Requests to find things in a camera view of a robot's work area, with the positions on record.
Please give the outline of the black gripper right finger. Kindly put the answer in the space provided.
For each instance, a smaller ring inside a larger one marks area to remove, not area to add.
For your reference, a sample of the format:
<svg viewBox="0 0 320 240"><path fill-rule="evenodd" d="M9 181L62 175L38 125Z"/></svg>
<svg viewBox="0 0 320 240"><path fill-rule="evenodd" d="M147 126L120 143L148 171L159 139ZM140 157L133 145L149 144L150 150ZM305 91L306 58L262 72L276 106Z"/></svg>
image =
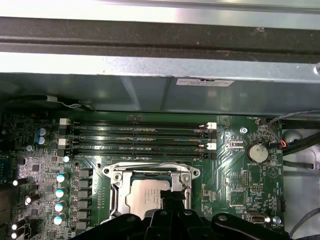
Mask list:
<svg viewBox="0 0 320 240"><path fill-rule="evenodd" d="M228 213L218 213L211 220L185 208L185 194L172 193L172 211L183 234L189 240L289 240L288 234L269 230Z"/></svg>

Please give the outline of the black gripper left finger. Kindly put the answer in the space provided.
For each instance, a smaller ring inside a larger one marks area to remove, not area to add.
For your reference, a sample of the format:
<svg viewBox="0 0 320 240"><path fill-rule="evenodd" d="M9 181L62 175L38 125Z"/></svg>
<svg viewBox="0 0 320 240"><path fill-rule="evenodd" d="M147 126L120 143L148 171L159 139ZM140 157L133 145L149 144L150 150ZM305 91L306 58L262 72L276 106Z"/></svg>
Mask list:
<svg viewBox="0 0 320 240"><path fill-rule="evenodd" d="M74 240L165 240L171 239L174 192L160 192L162 208L141 219L132 213L122 214L75 237Z"/></svg>

